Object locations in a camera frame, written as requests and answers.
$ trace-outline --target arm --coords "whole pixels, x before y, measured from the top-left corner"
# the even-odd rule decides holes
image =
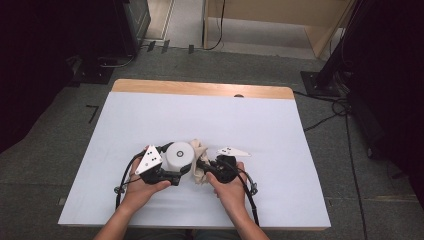
[[[241,162],[237,163],[237,167],[244,170],[244,165]],[[245,192],[240,179],[236,178],[230,183],[222,184],[212,173],[208,172],[206,176],[209,183],[215,188],[217,197],[220,199],[240,237],[243,240],[269,239],[247,213],[244,205]],[[246,182],[246,176],[242,175],[242,178]]]
[[[140,164],[141,159],[138,158],[134,161],[130,171],[130,181],[134,181],[140,178],[135,175],[135,169]],[[156,192],[159,192],[167,187],[171,183],[169,181],[159,182],[154,185],[145,184],[143,180],[137,180],[128,184],[125,197],[122,200],[121,205],[113,213],[112,217],[106,223],[106,225],[97,233],[95,240],[108,240],[108,239],[123,239],[125,231],[127,230],[128,223],[132,216],[138,209],[142,208]]]

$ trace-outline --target forearm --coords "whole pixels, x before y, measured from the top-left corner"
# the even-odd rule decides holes
[[[269,239],[262,229],[250,218],[245,209],[228,212],[231,221],[243,240]]]
[[[94,240],[123,239],[131,217],[132,212],[122,207],[122,205],[119,206]]]

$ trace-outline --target table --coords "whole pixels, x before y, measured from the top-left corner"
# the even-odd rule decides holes
[[[203,47],[208,48],[208,18],[221,18],[223,0],[204,0]],[[231,0],[224,18],[304,25],[316,57],[341,27],[355,0]]]
[[[113,188],[134,154],[193,138],[208,146],[210,159],[226,146],[252,154],[238,160],[258,183],[254,200],[264,229],[330,227],[291,89],[129,79],[117,80],[106,100],[59,224],[104,225],[114,211]],[[233,227],[213,188],[192,177],[155,194],[130,226]]]

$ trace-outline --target white cylinder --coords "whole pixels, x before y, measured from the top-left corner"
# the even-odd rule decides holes
[[[190,144],[186,142],[173,143],[166,150],[169,171],[179,172],[182,167],[193,162],[194,156],[194,149]]]

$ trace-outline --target gray carpet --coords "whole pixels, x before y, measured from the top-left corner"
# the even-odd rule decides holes
[[[233,53],[143,49],[109,85],[65,88],[25,139],[0,155],[0,239],[91,239],[98,228],[57,225],[60,197],[69,193],[107,94],[119,78],[287,86],[304,92],[299,72],[324,62]],[[331,116],[331,104],[296,96],[304,127]],[[100,106],[94,111],[86,105]],[[406,178],[390,162],[366,156],[354,117],[349,129],[368,239],[424,239],[424,213]],[[332,227],[322,232],[267,231],[272,239],[365,239],[348,151],[345,119],[306,133]]]

